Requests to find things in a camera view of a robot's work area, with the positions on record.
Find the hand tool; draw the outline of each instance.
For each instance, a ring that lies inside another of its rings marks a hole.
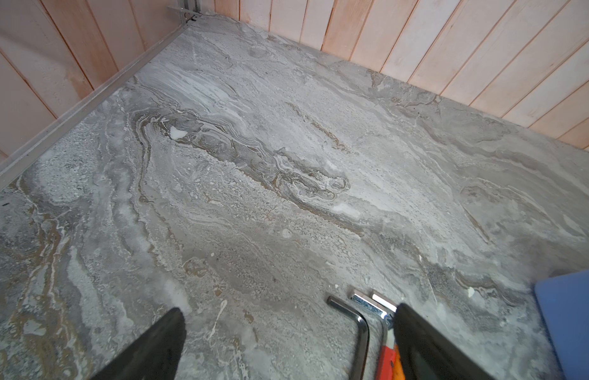
[[[381,305],[368,298],[358,289],[353,290],[350,298],[359,303],[369,312],[378,315],[379,318],[381,318],[383,324],[383,340],[375,380],[392,380],[396,355],[394,350],[394,315],[391,312],[387,312]]]
[[[366,355],[368,354],[368,341],[370,340],[368,323],[366,319],[354,308],[345,303],[344,300],[329,295],[326,300],[333,308],[342,312],[344,315],[350,317],[358,324],[358,348],[356,349],[356,355],[353,360],[353,368],[349,375],[350,380],[361,380],[364,374],[364,367],[366,366]]]
[[[391,312],[396,313],[397,304],[396,302],[390,300],[386,296],[382,295],[381,293],[373,290],[370,293],[370,297],[377,301],[380,305],[388,308]],[[402,370],[402,363],[400,362],[400,351],[398,350],[398,346],[394,344],[394,358],[392,361],[393,364],[393,374],[391,380],[405,380],[405,373]]]

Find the metal strip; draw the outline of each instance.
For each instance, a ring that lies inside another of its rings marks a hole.
[[[74,126],[79,124],[92,110],[94,110],[104,99],[112,95],[128,79],[132,77],[142,66],[146,65],[153,57],[162,51],[176,37],[178,37],[186,26],[180,26],[168,37],[157,42],[151,49],[148,49],[138,59],[121,69],[113,75],[108,81],[98,87],[90,95],[78,102],[73,108],[66,111],[62,116],[57,118],[53,123],[39,132],[34,138],[28,141],[24,146],[16,150],[5,161],[0,163],[0,191],[9,185],[11,181],[22,174],[48,150],[64,134],[70,131]]]

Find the blue container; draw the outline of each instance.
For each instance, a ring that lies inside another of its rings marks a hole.
[[[567,380],[589,380],[589,270],[535,285],[558,361]]]

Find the marble tabletop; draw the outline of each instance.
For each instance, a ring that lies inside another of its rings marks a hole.
[[[587,268],[588,152],[205,16],[0,193],[0,379],[87,378],[174,306],[179,379],[346,379],[352,286],[558,379],[532,288]]]

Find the red handle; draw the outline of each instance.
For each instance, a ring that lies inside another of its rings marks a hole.
[[[379,366],[376,369],[375,380],[392,380],[395,359],[396,351],[388,346],[381,347],[381,353],[379,354]]]

